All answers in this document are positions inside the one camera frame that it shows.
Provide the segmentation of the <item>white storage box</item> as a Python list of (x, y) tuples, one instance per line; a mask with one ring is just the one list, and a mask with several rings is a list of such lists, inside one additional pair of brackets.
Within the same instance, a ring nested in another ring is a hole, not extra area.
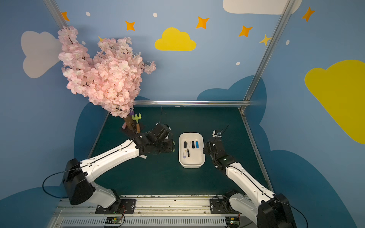
[[(190, 148), (183, 148), (184, 141), (190, 141)], [(199, 148), (192, 148), (192, 141), (199, 142)], [(203, 153), (204, 140), (199, 133), (183, 133), (179, 137), (179, 163), (186, 169), (200, 168), (205, 163), (205, 154)], [(183, 151), (189, 149), (190, 157), (183, 158)]]

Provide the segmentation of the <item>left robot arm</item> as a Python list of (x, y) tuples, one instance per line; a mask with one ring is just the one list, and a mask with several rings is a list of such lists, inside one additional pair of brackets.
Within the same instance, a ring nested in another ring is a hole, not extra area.
[(98, 156), (68, 161), (62, 183), (71, 205), (94, 203), (107, 212), (122, 207), (118, 194), (95, 183), (95, 180), (116, 166), (152, 152), (170, 153), (175, 149), (173, 134), (168, 125), (158, 123), (147, 133), (139, 133), (119, 146)]

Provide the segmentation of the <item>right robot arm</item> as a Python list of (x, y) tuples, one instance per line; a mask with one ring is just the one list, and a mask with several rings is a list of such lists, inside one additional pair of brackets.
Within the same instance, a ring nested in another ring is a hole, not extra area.
[(275, 194), (253, 178), (235, 158), (226, 153), (222, 133), (216, 130), (203, 148), (216, 169), (235, 182), (244, 192), (228, 197), (234, 211), (246, 216), (258, 228), (295, 228), (292, 207), (283, 194)]

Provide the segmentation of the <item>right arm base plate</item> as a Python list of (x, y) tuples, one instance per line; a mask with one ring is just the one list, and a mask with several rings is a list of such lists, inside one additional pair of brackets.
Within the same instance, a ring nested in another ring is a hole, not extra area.
[(226, 198), (213, 197), (209, 200), (211, 214), (239, 214), (247, 209), (247, 205), (239, 200), (231, 202)]

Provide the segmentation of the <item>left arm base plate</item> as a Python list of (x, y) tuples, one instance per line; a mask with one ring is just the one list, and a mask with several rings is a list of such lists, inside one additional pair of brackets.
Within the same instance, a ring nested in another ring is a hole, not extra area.
[(96, 214), (134, 214), (136, 199), (117, 199), (110, 207), (97, 206)]

